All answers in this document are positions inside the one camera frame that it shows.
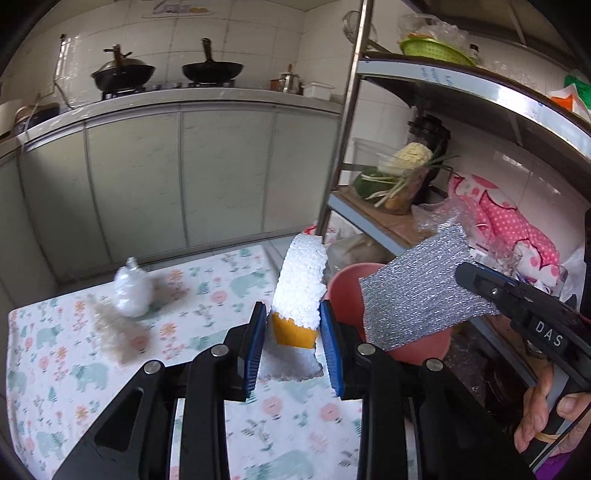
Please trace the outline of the right hand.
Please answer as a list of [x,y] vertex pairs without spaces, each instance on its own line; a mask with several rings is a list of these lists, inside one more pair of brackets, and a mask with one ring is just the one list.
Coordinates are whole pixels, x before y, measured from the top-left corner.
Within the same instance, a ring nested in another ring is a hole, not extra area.
[[[523,452],[542,432],[548,422],[550,409],[547,397],[553,384],[553,367],[548,365],[541,373],[538,383],[524,396],[523,418],[514,434],[514,444],[518,452]],[[575,421],[590,403],[589,393],[572,393],[563,397],[557,404],[557,413],[565,420]],[[570,431],[552,456],[570,453],[576,449],[590,425],[590,412]]]

